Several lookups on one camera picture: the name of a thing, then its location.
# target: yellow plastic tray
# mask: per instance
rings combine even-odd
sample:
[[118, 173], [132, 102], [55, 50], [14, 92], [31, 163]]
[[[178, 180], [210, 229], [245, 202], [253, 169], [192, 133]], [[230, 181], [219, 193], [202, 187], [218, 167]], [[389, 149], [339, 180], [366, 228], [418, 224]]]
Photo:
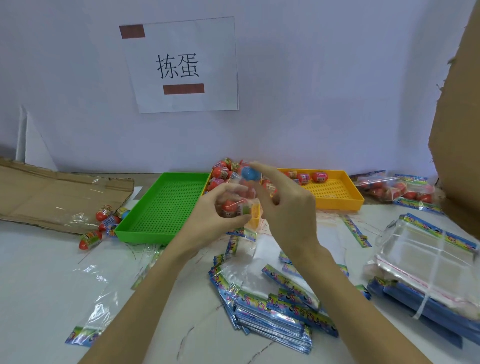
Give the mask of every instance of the yellow plastic tray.
[[278, 170], [280, 172], [296, 170], [297, 173], [307, 173], [308, 175], [320, 171], [328, 174], [326, 182], [316, 183], [310, 180], [308, 184], [302, 186], [315, 196], [317, 209], [358, 211], [363, 205], [363, 196], [343, 170], [301, 170], [298, 168], [279, 168]]
[[[210, 172], [210, 177], [208, 178], [208, 180], [211, 180], [213, 178], [212, 173], [213, 173], [213, 170]], [[205, 185], [205, 188], [202, 194], [206, 192], [207, 187], [208, 187], [208, 181], [207, 181], [207, 184]], [[246, 227], [252, 230], [257, 230], [259, 223], [260, 223], [260, 204], [254, 204], [252, 206], [252, 218], [247, 223]]]

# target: hand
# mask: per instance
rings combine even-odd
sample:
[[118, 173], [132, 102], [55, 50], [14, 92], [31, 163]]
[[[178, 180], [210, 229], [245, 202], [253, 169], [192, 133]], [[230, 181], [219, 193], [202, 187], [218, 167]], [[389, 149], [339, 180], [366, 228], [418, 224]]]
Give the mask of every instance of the hand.
[[227, 198], [240, 200], [236, 191], [246, 191], [247, 186], [233, 183], [222, 183], [209, 193], [202, 195], [189, 218], [168, 245], [179, 248], [188, 257], [195, 256], [198, 251], [218, 239], [227, 231], [244, 226], [251, 215], [241, 215], [234, 218], [223, 218], [216, 211], [216, 204], [223, 203]]
[[257, 162], [250, 165], [268, 177], [277, 192], [270, 198], [266, 189], [253, 185], [270, 231], [278, 245], [293, 260], [309, 246], [319, 246], [315, 197], [275, 167]]

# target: flattened cardboard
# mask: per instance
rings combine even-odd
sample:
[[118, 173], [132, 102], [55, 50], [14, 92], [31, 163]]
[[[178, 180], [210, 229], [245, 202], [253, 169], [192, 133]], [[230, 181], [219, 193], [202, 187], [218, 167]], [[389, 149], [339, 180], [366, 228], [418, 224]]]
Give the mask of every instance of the flattened cardboard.
[[444, 212], [480, 239], [480, 2], [473, 8], [437, 103], [429, 148]]
[[0, 219], [83, 234], [98, 227], [102, 205], [119, 208], [133, 187], [129, 178], [54, 172], [0, 158]]

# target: white paper sign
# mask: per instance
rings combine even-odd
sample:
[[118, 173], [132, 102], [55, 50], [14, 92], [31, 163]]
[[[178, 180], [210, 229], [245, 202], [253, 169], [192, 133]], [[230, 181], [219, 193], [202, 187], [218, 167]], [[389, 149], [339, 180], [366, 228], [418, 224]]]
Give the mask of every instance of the white paper sign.
[[233, 17], [120, 26], [141, 113], [238, 110]]

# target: forearm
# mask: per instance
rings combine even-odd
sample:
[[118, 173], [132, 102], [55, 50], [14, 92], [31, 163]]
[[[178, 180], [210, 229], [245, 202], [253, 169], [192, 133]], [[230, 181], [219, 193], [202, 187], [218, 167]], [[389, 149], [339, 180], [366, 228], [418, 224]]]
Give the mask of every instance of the forearm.
[[299, 272], [335, 322], [358, 363], [430, 363], [337, 268], [318, 242], [297, 259]]
[[143, 362], [173, 284], [189, 258], [173, 241], [170, 244], [79, 364]]

